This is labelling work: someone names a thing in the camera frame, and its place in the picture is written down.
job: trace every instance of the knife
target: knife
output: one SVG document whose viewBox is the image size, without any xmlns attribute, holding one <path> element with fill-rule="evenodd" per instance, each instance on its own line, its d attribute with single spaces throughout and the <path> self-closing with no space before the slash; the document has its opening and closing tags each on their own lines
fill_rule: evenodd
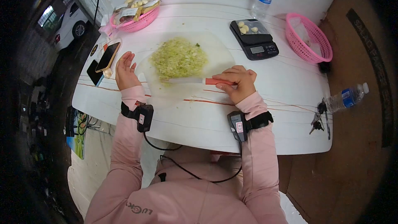
<svg viewBox="0 0 398 224">
<path fill-rule="evenodd" d="M 225 83 L 231 86 L 237 85 L 235 82 L 225 81 L 225 80 L 217 80 L 213 78 L 199 78 L 199 77 L 180 77 L 180 78 L 171 78 L 168 81 L 163 80 L 163 82 L 168 82 L 171 84 L 181 84 L 181 83 L 200 83 L 204 85 L 216 85 L 217 83 Z"/>
</svg>

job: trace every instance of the white cutting board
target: white cutting board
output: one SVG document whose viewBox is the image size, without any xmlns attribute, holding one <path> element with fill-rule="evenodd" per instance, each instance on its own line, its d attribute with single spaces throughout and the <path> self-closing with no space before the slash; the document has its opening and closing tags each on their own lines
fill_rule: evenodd
<svg viewBox="0 0 398 224">
<path fill-rule="evenodd" d="M 208 63 L 203 68 L 203 77 L 211 78 L 212 75 L 221 73 L 235 65 L 231 53 L 211 32 L 161 32 L 157 35 L 159 44 L 174 37 L 186 38 L 192 44 L 198 43 L 201 49 L 207 54 Z M 173 107 L 176 102 L 180 102 L 183 99 L 190 99 L 205 88 L 204 85 L 192 83 L 164 86 L 160 83 L 156 70 L 149 61 L 151 55 L 143 59 L 137 65 L 136 69 L 136 74 L 140 80 L 142 78 L 140 74 L 143 73 L 145 80 L 148 82 L 152 95 L 148 99 L 149 104 L 158 108 Z"/>
</svg>

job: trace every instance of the bottle cap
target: bottle cap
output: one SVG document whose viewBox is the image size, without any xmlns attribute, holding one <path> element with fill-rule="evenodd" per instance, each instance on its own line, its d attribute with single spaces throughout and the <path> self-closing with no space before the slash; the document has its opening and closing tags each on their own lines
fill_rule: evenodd
<svg viewBox="0 0 398 224">
<path fill-rule="evenodd" d="M 362 84 L 362 86 L 363 86 L 363 92 L 364 93 L 369 93 L 369 87 L 368 87 L 368 83 L 363 83 Z"/>
</svg>

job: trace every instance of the plastic bottle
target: plastic bottle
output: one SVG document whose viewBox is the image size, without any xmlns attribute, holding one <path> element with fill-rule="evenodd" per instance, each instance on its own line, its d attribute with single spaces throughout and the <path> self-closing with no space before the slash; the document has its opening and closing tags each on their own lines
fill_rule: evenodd
<svg viewBox="0 0 398 224">
<path fill-rule="evenodd" d="M 272 0 L 254 0 L 250 12 L 251 17 L 257 20 L 264 20 L 271 2 Z"/>
<path fill-rule="evenodd" d="M 330 96 L 325 100 L 326 108 L 329 113 L 337 112 L 341 109 L 349 108 L 360 102 L 365 94 L 369 93 L 368 84 L 357 84 L 347 88 L 335 96 Z"/>
</svg>

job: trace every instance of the pink sleeve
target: pink sleeve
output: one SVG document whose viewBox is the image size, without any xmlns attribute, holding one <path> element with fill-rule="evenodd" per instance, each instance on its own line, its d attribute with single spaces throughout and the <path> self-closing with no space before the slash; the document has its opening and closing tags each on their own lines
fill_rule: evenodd
<svg viewBox="0 0 398 224">
<path fill-rule="evenodd" d="M 144 88 L 135 86 L 121 91 L 122 101 L 133 111 L 137 101 L 145 102 Z M 133 191 L 141 188 L 140 165 L 143 135 L 137 121 L 119 114 L 107 177 L 91 200 L 84 223 L 112 223 Z"/>
<path fill-rule="evenodd" d="M 267 112 L 267 104 L 258 92 L 236 104 L 249 120 Z M 251 130 L 242 143 L 243 189 L 241 198 L 258 223 L 287 224 L 279 194 L 278 160 L 272 123 Z"/>
</svg>

